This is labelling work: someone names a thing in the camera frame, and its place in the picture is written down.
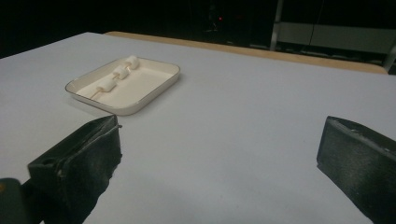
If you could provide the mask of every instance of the white tabletop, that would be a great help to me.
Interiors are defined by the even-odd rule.
[[[119,117],[121,164],[85,223],[372,223],[317,168],[327,116],[396,139],[396,77],[86,33],[0,60],[0,177],[108,113],[72,79],[131,54],[180,80]]]

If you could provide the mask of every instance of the rectangular tray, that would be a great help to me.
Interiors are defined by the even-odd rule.
[[[83,103],[125,116],[143,108],[179,77],[180,68],[177,65],[138,58],[138,67],[128,77],[117,79],[117,86],[113,90],[99,92],[91,99],[96,93],[97,84],[104,77],[112,76],[113,70],[124,63],[125,59],[117,59],[70,81],[65,86],[66,91]]]

